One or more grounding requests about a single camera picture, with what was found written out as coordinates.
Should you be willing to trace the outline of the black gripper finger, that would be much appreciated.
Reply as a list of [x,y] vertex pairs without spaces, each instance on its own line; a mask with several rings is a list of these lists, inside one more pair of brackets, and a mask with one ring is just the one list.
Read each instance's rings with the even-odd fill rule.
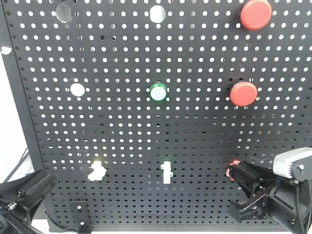
[[0,215],[10,226],[31,225],[34,214],[56,183],[56,176],[44,170],[0,185]]

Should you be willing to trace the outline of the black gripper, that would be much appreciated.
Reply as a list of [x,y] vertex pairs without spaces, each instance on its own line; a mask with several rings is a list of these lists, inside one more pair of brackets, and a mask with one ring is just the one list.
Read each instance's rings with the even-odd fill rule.
[[310,179],[298,182],[277,180],[272,169],[246,161],[230,168],[234,181],[247,196],[245,200],[229,204],[228,213],[237,222],[266,219],[268,214],[293,234],[309,232],[312,224]]

